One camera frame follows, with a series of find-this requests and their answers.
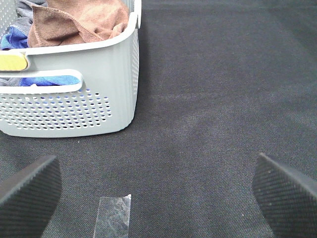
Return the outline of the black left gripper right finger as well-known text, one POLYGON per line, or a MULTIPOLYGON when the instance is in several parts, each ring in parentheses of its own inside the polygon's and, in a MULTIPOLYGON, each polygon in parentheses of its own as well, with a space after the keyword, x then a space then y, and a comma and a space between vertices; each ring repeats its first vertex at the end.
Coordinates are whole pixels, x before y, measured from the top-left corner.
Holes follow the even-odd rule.
POLYGON ((281 160, 259 154, 252 189, 277 238, 317 236, 316 180, 281 160))

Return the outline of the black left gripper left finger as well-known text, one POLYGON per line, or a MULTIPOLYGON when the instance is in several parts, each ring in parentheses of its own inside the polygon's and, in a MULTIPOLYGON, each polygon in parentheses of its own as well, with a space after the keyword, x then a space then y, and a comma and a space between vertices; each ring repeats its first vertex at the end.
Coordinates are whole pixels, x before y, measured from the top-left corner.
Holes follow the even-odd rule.
POLYGON ((61 197, 55 156, 42 157, 0 184, 0 236, 40 238, 61 197))

